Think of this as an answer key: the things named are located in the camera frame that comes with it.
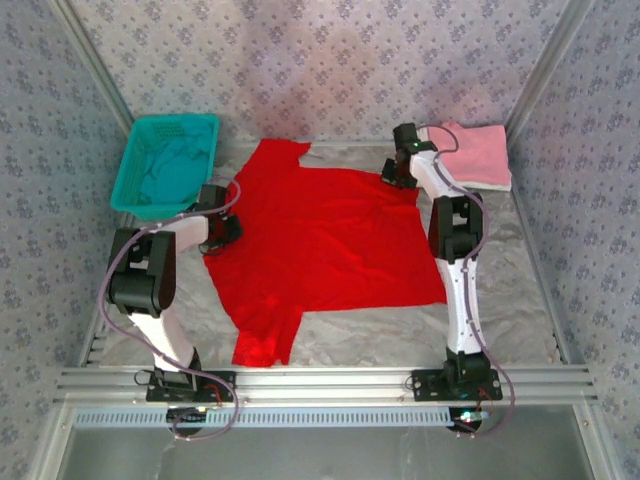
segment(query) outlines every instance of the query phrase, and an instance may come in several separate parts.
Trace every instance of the red garment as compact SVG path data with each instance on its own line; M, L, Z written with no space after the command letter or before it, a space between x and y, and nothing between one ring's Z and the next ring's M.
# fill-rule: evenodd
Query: red garment
M303 312L446 302L418 191L371 173L300 167L309 147L260 143L236 176L244 235L205 257L240 331L234 364L287 364Z

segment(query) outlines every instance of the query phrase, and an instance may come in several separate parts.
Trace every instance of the pink cloth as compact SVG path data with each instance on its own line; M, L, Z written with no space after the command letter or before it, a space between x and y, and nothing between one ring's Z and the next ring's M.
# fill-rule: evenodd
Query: pink cloth
M451 130L460 142L460 150L440 157L453 178L465 187L511 190L511 172L507 158L507 137L504 126L464 128L455 122L444 127ZM444 130L428 127L429 139L438 150L455 147Z

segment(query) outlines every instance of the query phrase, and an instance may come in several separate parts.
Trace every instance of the plastic basket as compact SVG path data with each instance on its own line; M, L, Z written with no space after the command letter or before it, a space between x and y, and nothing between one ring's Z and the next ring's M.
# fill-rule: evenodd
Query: plastic basket
M206 120L213 132L208 175L202 179L204 183L213 172L220 122L216 115L185 115ZM147 153L167 139L184 137L185 132L180 120L185 115L153 115L141 117L134 122L111 194L111 207L114 210L129 212L142 220L162 220L186 210L196 201L197 195L180 204L148 204L141 202L140 199L140 186L145 174Z

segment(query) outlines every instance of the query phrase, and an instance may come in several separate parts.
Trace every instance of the glass panel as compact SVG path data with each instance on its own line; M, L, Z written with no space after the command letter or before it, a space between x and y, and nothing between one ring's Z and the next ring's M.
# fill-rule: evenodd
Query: glass panel
M496 411L496 417L504 410ZM445 428L236 428L203 442L158 428L75 430L59 480L593 478L571 407L518 407L487 437Z

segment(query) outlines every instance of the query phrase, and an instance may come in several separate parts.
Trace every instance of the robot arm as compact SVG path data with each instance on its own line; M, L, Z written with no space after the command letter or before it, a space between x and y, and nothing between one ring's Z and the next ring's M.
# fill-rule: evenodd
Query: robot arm
M421 142L429 140L426 128L421 129L418 132L418 136ZM481 348L467 320L471 320L474 323L476 331L479 333L482 343L484 343L476 294L476 268L478 262L477 258L472 258L467 262L471 319L468 319L465 306L463 263L465 256L480 241L482 235L482 212L477 210L473 202L470 202L466 197L461 197L460 192L452 188L452 186L457 186L457 182L446 167L443 165L436 166L436 154L437 152L432 150L423 150L412 155L409 172L434 202L432 220L429 226L429 244L447 292L449 310L447 347L455 353L475 354L481 352ZM454 225L452 222L456 214L467 216L468 225ZM449 242L451 248L445 246L447 242Z
M501 398L499 387L492 388L497 374L478 342L484 344L476 294L477 254L465 261L482 239L482 210L438 161L426 128L418 132L413 123L402 124L393 130L393 136L396 158L387 160L382 180L398 188L420 186L432 200L429 247L445 285L449 310L444 369L439 374L417 372L414 385L422 385L426 389L423 398L426 394L432 400L442 399L442 395L471 399L477 397L479 388L490 389L493 398ZM418 390L420 387L414 386L416 400Z
M190 210L207 211L225 204L227 189L205 185ZM135 228L116 231L113 261ZM198 354L186 338L173 307L176 256L198 246L203 254L237 240L242 229L235 215L195 215L144 235L118 264L108 289L108 302L127 315L147 340L183 368L200 369ZM158 381L175 389L195 389L195 379L154 354Z

